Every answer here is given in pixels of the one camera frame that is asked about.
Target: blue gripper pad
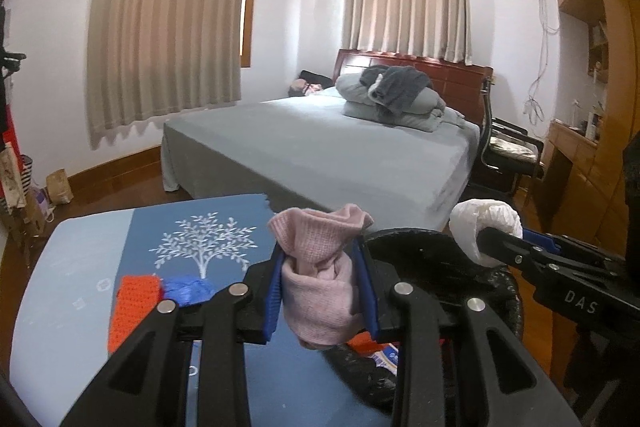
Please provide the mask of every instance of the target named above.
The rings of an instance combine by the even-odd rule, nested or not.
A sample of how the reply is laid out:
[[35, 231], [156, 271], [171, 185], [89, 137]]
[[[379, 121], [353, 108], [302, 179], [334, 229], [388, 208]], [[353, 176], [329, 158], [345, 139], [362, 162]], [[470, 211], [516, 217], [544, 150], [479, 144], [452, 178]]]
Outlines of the blue gripper pad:
[[273, 332], [278, 326], [278, 316], [280, 315], [280, 304], [282, 302], [282, 263], [284, 263], [284, 250], [276, 243], [271, 255], [273, 270], [267, 295], [264, 298], [264, 324], [262, 333], [265, 340], [269, 342]]
[[523, 229], [522, 238], [528, 243], [533, 243], [537, 247], [544, 248], [548, 253], [554, 253], [556, 255], [561, 253], [560, 248], [555, 244], [553, 238], [543, 233], [532, 232], [531, 230]]
[[364, 325], [372, 338], [376, 339], [380, 328], [378, 323], [378, 298], [373, 290], [369, 269], [367, 268], [367, 263], [364, 259], [364, 252], [360, 248], [360, 244], [357, 239], [353, 241], [351, 260], [353, 261], [353, 267], [358, 280], [360, 309], [362, 310]]

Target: pink sock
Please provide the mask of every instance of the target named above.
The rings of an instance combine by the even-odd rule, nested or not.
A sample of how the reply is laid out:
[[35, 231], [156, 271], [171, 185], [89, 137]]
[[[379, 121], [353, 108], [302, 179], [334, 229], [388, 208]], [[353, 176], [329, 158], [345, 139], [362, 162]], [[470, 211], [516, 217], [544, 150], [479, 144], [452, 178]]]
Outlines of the pink sock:
[[356, 204], [327, 214], [289, 208], [269, 222], [287, 254], [282, 266], [284, 317], [304, 347], [323, 349], [363, 327], [351, 258], [342, 249], [373, 220]]

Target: plastic bag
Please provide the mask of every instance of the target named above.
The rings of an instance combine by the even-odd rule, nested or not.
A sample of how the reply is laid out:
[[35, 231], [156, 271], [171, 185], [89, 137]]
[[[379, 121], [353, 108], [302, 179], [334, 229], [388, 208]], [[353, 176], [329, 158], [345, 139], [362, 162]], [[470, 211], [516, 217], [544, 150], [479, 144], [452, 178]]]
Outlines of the plastic bag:
[[[367, 237], [373, 259], [391, 263], [400, 279], [435, 295], [444, 303], [460, 303], [480, 297], [500, 316], [513, 333], [522, 338], [524, 317], [515, 277], [506, 266], [487, 268], [473, 263], [448, 235], [432, 230], [384, 230]], [[364, 402], [390, 412], [396, 377], [376, 367], [347, 345], [322, 354], [351, 390]], [[447, 406], [454, 401], [452, 377], [445, 375]]]
[[474, 263], [487, 268], [502, 264], [480, 253], [478, 232], [492, 227], [522, 239], [520, 216], [507, 203], [496, 200], [468, 200], [457, 204], [451, 212], [449, 230], [456, 243]]
[[162, 279], [164, 298], [178, 303], [178, 306], [191, 306], [208, 301], [215, 295], [216, 290], [207, 279], [178, 275]]

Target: black office chair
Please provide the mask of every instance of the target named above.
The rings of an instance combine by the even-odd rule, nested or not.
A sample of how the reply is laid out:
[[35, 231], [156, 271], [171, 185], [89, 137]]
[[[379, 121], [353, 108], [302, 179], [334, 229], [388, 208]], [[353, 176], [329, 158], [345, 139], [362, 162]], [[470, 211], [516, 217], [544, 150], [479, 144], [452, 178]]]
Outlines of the black office chair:
[[472, 174], [474, 192], [485, 197], [513, 204], [522, 176], [542, 178], [544, 167], [540, 163], [544, 143], [532, 138], [526, 129], [494, 118], [491, 110], [491, 79], [482, 82], [484, 125], [480, 135], [477, 166]]

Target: chair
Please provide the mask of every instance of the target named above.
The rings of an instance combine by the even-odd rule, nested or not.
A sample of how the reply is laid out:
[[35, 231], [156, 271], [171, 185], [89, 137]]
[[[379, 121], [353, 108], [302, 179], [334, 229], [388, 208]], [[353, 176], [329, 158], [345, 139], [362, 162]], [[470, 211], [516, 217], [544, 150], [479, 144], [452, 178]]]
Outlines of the chair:
[[482, 82], [482, 99], [484, 100], [484, 125], [480, 136], [478, 159], [486, 172], [484, 183], [490, 190], [491, 173], [510, 175], [511, 186], [508, 190], [499, 190], [508, 200], [513, 198], [522, 176], [542, 178], [543, 165], [540, 163], [544, 143], [532, 138], [526, 129], [494, 118], [491, 110], [491, 79]]

